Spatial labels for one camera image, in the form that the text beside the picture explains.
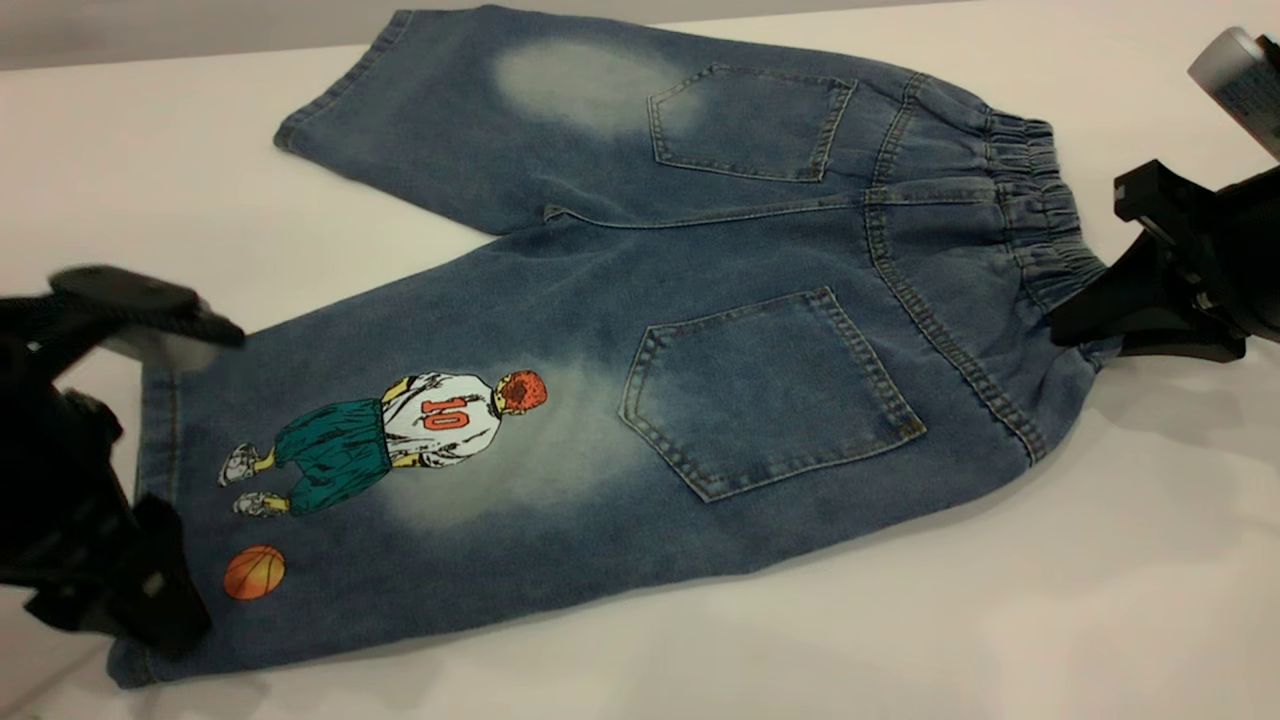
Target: red number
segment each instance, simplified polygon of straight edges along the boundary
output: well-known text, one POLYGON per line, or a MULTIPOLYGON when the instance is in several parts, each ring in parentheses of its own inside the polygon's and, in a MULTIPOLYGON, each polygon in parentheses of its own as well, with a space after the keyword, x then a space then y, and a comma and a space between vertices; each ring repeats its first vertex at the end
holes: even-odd
POLYGON ((444 402, 422 402, 422 427, 429 430, 452 430, 454 428, 466 427, 471 421, 471 418, 466 413, 454 410, 453 413, 444 413, 444 410, 453 410, 454 407, 466 407, 467 401, 461 397, 454 397, 452 400, 445 400, 444 402))

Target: denim shorts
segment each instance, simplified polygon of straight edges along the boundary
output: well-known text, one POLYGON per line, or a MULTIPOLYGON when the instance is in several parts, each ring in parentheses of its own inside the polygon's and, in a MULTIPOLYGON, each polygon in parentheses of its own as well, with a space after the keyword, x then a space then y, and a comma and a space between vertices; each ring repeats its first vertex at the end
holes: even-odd
POLYGON ((180 660, 116 643, 123 687, 751 573, 970 501, 1048 455, 1117 350, 1050 342, 1103 270, 1050 126, 873 60, 399 12, 275 143, 500 237, 146 369, 140 486, 184 519, 214 629, 180 660))

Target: basketball player print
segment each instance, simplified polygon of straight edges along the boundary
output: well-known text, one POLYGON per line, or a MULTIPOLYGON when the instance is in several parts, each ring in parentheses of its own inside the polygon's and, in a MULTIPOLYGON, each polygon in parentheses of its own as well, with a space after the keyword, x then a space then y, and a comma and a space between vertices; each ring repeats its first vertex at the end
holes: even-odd
POLYGON ((489 447, 502 419, 547 402, 538 373, 520 370, 490 388, 476 375, 401 378, 383 397, 335 402, 293 420, 264 456, 243 443, 227 457, 227 487, 293 462, 302 470, 285 496, 242 493, 232 509, 252 518, 306 515, 358 495, 393 468, 447 468, 489 447))

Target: gray wall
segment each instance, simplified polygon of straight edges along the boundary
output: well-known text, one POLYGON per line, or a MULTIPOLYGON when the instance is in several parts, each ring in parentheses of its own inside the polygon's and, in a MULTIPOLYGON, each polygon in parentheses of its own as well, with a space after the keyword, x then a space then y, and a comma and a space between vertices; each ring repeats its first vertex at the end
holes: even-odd
MULTIPOLYGON (((948 0, 503 0, 512 8, 671 23, 948 0)), ((392 10, 483 0, 0 0, 0 70, 372 40, 392 10)))

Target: sneaker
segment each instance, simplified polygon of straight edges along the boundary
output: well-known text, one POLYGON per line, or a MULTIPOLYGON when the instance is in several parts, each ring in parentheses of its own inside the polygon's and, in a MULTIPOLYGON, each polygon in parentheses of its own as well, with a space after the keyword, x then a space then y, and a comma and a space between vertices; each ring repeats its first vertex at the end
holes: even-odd
POLYGON ((284 514, 284 510, 268 505, 268 500, 280 500, 280 496, 269 492, 246 492, 236 498, 232 510, 250 518, 274 518, 284 514))
POLYGON ((227 461, 223 462, 223 471, 218 475, 218 484, 220 487, 227 487, 229 484, 238 483, 246 478, 252 478, 256 470, 253 470, 253 464, 257 462, 260 457, 257 456, 257 448, 252 443, 243 443, 230 455, 227 456, 227 461))

